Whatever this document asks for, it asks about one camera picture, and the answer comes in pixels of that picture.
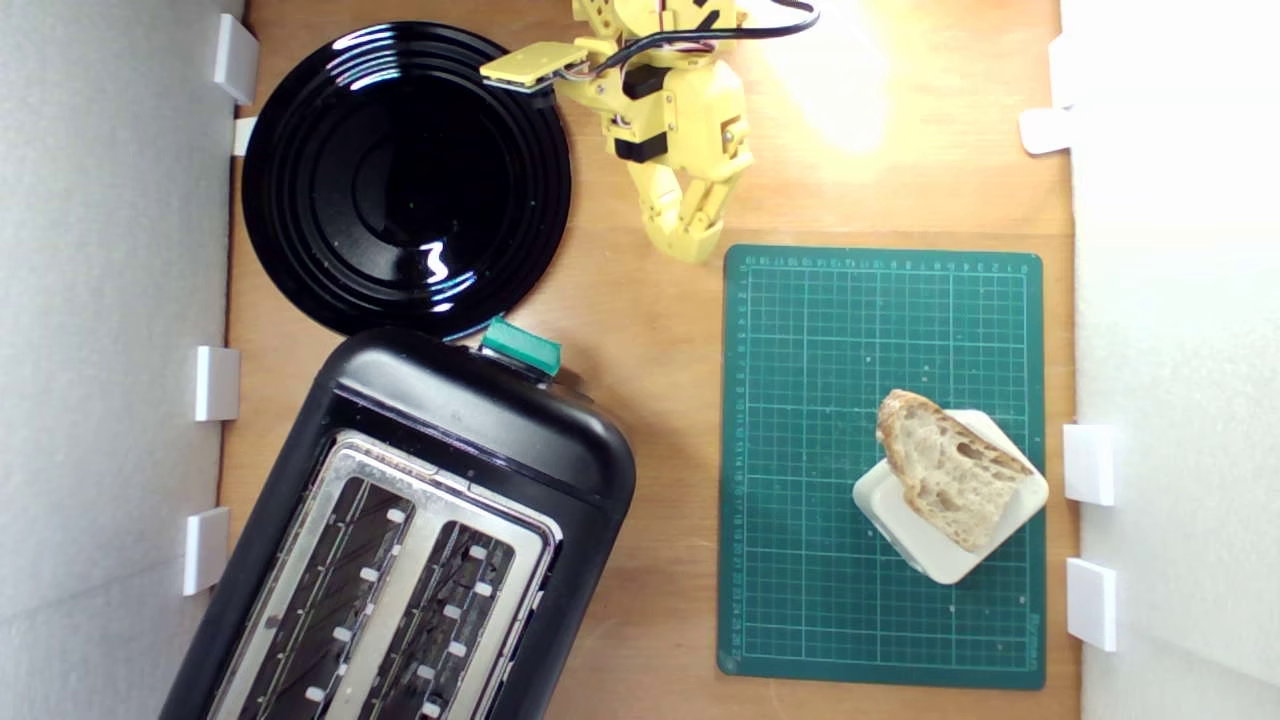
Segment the toaster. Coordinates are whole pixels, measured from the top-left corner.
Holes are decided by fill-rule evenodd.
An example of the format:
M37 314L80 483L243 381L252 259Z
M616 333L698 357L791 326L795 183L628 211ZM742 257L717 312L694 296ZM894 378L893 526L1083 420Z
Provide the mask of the toaster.
M635 461L494 319L328 357L163 720L540 717L626 518Z

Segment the black plate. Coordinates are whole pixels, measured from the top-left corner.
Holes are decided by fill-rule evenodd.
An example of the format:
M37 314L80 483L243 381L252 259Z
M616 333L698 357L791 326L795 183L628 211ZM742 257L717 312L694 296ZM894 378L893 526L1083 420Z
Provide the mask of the black plate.
M268 275L342 334L452 340L515 306L559 246L568 143L549 91L489 87L507 53L428 22L369 27L275 88L244 158L244 219Z

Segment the wire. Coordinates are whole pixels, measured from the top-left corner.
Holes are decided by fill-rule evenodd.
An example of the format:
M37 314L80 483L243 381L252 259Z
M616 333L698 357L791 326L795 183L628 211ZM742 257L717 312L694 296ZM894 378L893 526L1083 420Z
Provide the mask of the wire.
M616 68L631 60L636 55L652 50L655 46L673 44L673 42L704 42L708 40L768 40L773 37L786 37L788 35L796 35L797 32L804 32L813 27L818 22L820 15L819 10L810 5L809 3L803 3L800 0L772 0L774 5L782 5L783 8L791 8L794 10L804 10L808 13L803 20L777 27L739 27L739 28L721 28L721 29L675 29L675 31L659 31L652 35L646 35L640 40L627 45L622 50L618 50L613 55L604 59L603 63L593 68L594 74L599 74L609 68Z

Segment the cable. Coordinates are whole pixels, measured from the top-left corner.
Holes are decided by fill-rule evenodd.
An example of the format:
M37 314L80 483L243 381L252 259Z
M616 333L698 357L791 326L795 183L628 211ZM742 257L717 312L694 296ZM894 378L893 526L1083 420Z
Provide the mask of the cable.
M603 63L593 68L593 73L599 74L609 68L616 68L645 50L652 50L655 46L671 42L703 42L708 40L768 40L773 37L796 35L813 27L820 15L817 8L800 0L772 0L772 3L794 10L804 10L808 15L805 15L803 20L777 27L659 31L646 35L631 45L627 45L622 50L618 50L613 55L609 55Z

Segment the white wall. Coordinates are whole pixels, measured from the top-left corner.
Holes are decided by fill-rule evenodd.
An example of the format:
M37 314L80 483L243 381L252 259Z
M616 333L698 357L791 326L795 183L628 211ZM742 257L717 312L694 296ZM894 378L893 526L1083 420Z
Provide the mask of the white wall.
M243 0L0 0L0 717L154 716L205 607Z
M1062 0L1079 421L1119 429L1082 556L1119 580L1089 720L1280 717L1280 8Z

